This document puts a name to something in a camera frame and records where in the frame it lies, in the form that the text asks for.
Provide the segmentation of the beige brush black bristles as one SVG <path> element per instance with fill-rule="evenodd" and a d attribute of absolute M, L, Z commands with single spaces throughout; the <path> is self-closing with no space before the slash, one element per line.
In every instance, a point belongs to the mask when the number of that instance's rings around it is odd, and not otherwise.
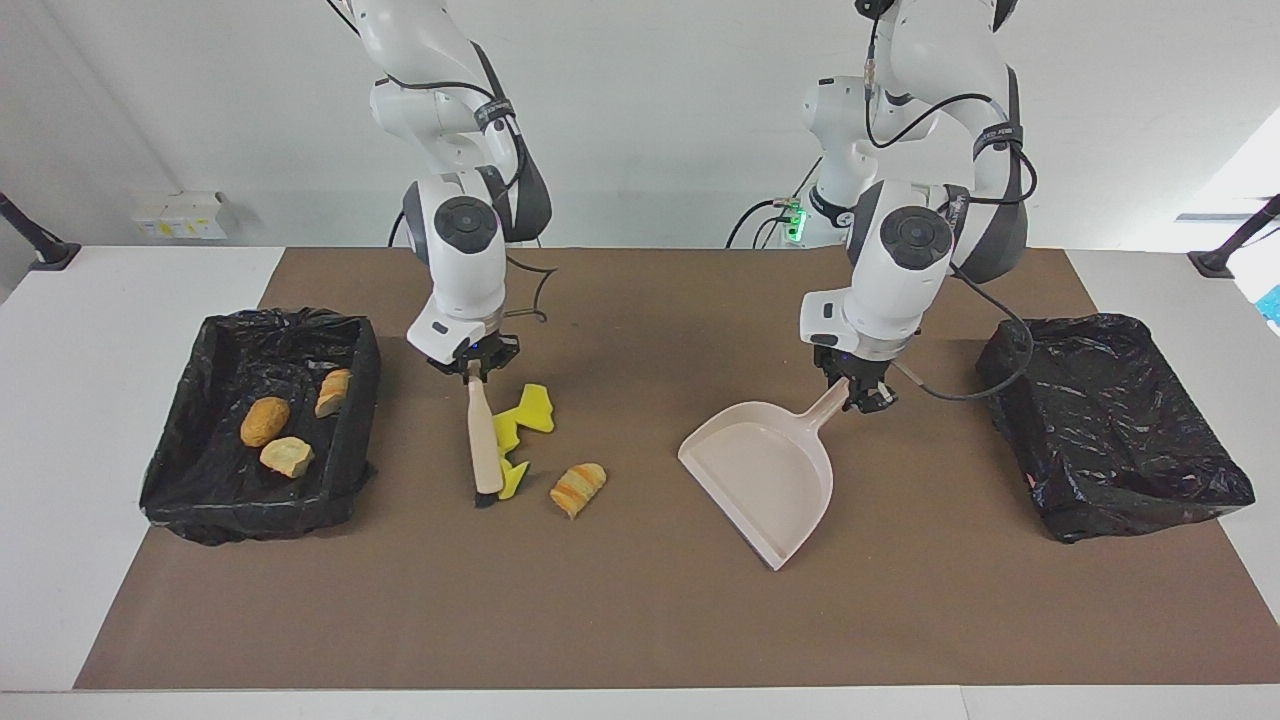
<path fill-rule="evenodd" d="M 466 386 L 467 428 L 475 484 L 474 503 L 476 509 L 489 509 L 498 502 L 498 495 L 503 486 L 502 456 L 497 447 L 493 413 L 486 398 L 484 382 L 480 380 L 476 370 L 474 374 L 474 380 Z"/>

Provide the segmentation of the beige plastic dustpan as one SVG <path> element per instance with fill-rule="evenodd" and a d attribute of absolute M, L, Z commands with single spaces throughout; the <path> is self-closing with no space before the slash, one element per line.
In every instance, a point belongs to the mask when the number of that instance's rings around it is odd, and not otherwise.
<path fill-rule="evenodd" d="M 704 421 L 677 459 L 772 571 L 820 524 L 835 474 L 820 430 L 844 407 L 849 380 L 801 413 L 763 401 L 735 404 Z"/>

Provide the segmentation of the striped croissant piece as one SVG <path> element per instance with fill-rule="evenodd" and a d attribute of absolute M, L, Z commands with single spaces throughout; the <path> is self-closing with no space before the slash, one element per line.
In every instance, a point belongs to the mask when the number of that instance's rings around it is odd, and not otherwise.
<path fill-rule="evenodd" d="M 607 483 L 605 469 L 596 462 L 568 468 L 553 484 L 549 497 L 567 518 L 576 519 Z"/>
<path fill-rule="evenodd" d="M 315 418 L 326 418 L 338 414 L 346 402 L 352 378 L 351 369 L 335 369 L 329 372 L 317 392 L 315 404 Z"/>

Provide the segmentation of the pale bread chunk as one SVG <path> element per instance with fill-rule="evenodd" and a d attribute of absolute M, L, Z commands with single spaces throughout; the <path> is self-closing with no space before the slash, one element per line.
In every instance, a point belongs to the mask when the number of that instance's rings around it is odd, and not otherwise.
<path fill-rule="evenodd" d="M 259 455 L 259 461 L 274 473 L 289 479 L 298 479 L 306 474 L 314 457 L 315 452 L 310 443 L 289 436 L 265 445 Z"/>

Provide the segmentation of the brown bread roll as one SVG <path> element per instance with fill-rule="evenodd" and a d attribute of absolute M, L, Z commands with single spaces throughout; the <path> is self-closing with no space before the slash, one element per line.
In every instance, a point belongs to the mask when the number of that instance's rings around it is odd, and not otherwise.
<path fill-rule="evenodd" d="M 239 439 L 246 447 L 261 448 L 280 436 L 291 416 L 291 405 L 276 396 L 257 398 L 239 425 Z"/>

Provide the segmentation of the bin with black bag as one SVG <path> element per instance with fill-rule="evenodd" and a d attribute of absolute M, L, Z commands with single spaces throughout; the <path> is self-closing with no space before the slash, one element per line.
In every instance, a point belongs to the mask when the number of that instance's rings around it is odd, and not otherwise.
<path fill-rule="evenodd" d="M 343 409 L 315 418 L 323 379 L 351 369 Z M 246 310 L 206 318 L 143 475 L 140 509 L 155 527 L 207 546 L 293 539 L 348 521 L 372 478 L 369 446 L 381 355 L 372 323 L 326 309 Z M 311 445 L 289 479 L 241 442 L 252 402 L 291 405 L 282 437 Z"/>
<path fill-rule="evenodd" d="M 975 363 L 1046 530 L 1065 544 L 1146 536 L 1254 503 L 1142 320 L 1006 320 Z"/>

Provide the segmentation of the brown table mat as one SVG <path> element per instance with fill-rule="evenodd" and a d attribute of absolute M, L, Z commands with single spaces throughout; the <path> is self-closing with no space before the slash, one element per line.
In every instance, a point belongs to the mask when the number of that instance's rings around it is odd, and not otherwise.
<path fill-rule="evenodd" d="M 397 249 L 292 249 L 266 307 L 367 316 L 375 475 L 342 527 L 206 547 L 150 529 L 79 689 L 649 688 L 1280 683 L 1280 625 L 1224 529 L 1060 544 L 979 404 L 895 380 L 884 413 L 823 430 L 829 509 L 769 570 L 677 460 L 749 400 L 826 387 L 801 296 L 841 249 L 525 250 L 556 268 L 492 378 L 545 384 L 556 430 L 518 495 L 472 501 L 465 397 L 404 332 L 429 287 Z M 607 483 L 576 519 L 549 491 Z"/>

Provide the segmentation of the white wall socket box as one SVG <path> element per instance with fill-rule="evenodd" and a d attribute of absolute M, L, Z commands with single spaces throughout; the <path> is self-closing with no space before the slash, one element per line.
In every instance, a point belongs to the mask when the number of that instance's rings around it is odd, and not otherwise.
<path fill-rule="evenodd" d="M 221 192 L 142 193 L 134 197 L 131 220 L 148 240 L 224 241 L 237 229 Z"/>

